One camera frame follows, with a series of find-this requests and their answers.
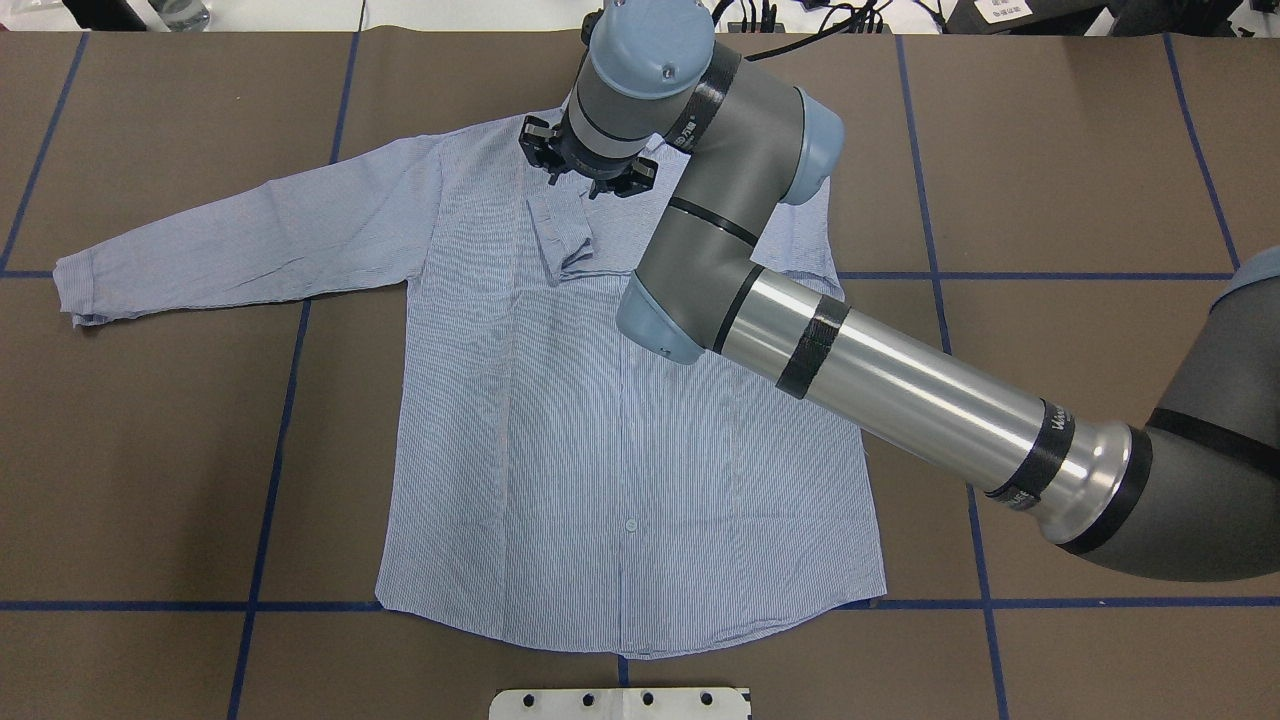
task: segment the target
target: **brown table surface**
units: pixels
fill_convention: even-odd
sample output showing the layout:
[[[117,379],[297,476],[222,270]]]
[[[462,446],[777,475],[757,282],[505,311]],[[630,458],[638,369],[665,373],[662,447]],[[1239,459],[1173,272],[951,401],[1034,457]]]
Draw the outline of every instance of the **brown table surface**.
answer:
[[[758,720],[1280,714],[1280,577],[1091,566],[873,438],[877,607],[630,664],[379,611],[403,287],[91,332],[58,313],[59,256],[552,106],[579,54],[573,32],[0,33],[0,717],[481,719],[502,688],[620,683],[750,687]],[[1140,424],[1275,242],[1274,41],[837,36],[769,67],[845,119],[852,304],[1082,416]]]

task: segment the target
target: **white metal plate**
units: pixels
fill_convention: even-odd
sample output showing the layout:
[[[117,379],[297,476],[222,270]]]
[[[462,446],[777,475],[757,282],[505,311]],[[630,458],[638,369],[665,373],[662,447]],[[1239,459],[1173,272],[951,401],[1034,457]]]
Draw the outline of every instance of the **white metal plate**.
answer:
[[[750,720],[749,697],[744,688],[503,691],[489,720]]]

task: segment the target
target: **blue shirt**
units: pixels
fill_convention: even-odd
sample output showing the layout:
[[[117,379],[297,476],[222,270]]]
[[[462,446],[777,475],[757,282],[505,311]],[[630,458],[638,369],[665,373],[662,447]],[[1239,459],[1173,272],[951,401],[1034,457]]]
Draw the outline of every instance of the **blue shirt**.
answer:
[[[708,354],[613,325],[685,156],[654,191],[547,184],[520,118],[406,138],[58,261],[76,324],[408,281],[376,596],[512,643],[664,657],[883,594],[859,429]],[[841,296],[827,190],[755,260]]]

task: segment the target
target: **striped shirt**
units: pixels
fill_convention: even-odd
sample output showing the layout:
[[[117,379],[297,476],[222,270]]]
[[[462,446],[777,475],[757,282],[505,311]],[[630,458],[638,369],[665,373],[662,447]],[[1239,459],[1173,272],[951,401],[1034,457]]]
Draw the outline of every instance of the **striped shirt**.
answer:
[[[664,657],[883,594],[855,425],[613,325],[685,156],[652,142],[652,192],[588,200],[585,178],[527,167],[520,127],[399,140],[64,258],[63,310],[92,325],[407,281],[390,610]],[[780,205],[754,258],[841,296],[827,197]]]

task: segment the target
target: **white floor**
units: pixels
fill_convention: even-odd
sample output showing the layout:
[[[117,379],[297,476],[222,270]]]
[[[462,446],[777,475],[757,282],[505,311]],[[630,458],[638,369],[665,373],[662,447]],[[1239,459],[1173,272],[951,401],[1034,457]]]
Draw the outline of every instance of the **white floor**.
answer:
[[[933,19],[914,0],[888,1],[882,10],[895,33],[937,33]],[[922,0],[936,6],[938,0]],[[129,0],[147,24],[163,29],[146,0]],[[424,31],[544,31],[576,28],[582,15],[600,6],[600,0],[367,0],[364,23],[360,22],[362,0],[205,0],[212,15],[210,31],[352,31],[376,26],[401,26]],[[956,0],[942,0],[948,15]],[[1260,37],[1275,37],[1280,19],[1248,9],[1244,0],[1231,15],[1238,28]],[[778,22],[787,32],[810,33],[818,29],[826,10],[805,12],[795,0],[778,3]],[[737,6],[724,13],[726,23],[739,22]],[[836,19],[842,18],[837,13]],[[58,0],[0,0],[0,22],[10,29],[78,29]],[[1106,23],[1094,33],[1105,35]]]

